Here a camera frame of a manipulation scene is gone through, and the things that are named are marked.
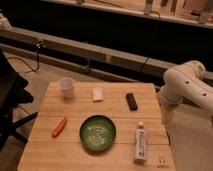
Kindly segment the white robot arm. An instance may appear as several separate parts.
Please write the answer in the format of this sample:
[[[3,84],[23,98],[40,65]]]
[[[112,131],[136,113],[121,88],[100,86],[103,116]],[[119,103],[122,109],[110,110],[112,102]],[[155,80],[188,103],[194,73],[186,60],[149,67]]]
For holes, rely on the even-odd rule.
[[[173,118],[173,110],[186,98],[213,116],[213,87],[202,81],[206,69],[196,60],[185,62],[164,72],[164,85],[158,92],[161,106],[161,122],[167,125]]]

